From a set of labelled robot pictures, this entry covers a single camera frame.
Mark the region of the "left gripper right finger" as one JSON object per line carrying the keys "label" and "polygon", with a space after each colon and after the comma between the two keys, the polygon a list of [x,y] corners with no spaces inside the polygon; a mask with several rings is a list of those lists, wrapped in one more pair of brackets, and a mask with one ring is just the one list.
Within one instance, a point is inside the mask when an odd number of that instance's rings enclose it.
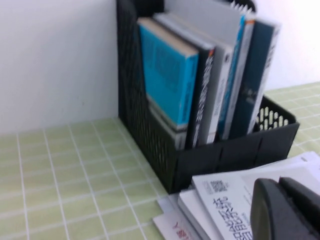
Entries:
{"label": "left gripper right finger", "polygon": [[280,177],[279,185],[284,189],[299,213],[314,228],[320,228],[320,196],[290,177]]}

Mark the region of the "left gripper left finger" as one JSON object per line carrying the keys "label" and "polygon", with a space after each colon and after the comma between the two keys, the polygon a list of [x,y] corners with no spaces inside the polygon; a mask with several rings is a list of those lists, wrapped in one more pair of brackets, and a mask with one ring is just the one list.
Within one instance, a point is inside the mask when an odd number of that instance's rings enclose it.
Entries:
{"label": "left gripper left finger", "polygon": [[254,240],[318,240],[314,229],[299,213],[279,181],[258,178],[254,182],[250,223]]}

